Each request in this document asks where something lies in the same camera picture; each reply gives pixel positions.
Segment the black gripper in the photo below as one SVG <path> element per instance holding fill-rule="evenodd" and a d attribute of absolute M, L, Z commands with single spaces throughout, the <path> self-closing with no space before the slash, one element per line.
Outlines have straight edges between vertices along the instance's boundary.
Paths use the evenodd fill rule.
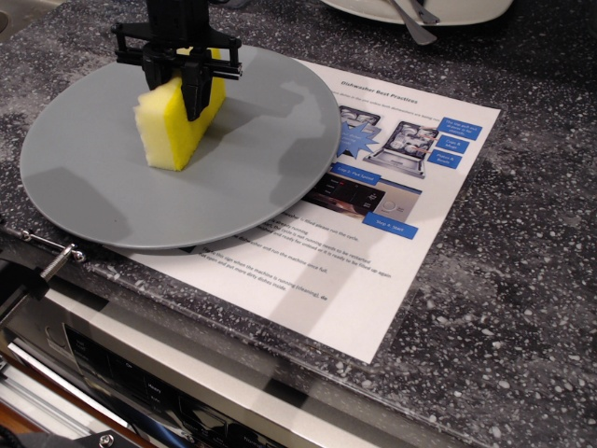
<path fill-rule="evenodd" d="M 238 37 L 214 29 L 207 1 L 147 1 L 147 21 L 116 23 L 118 63 L 140 66 L 149 89 L 181 73 L 189 121 L 210 104 L 213 77 L 242 75 Z"/>

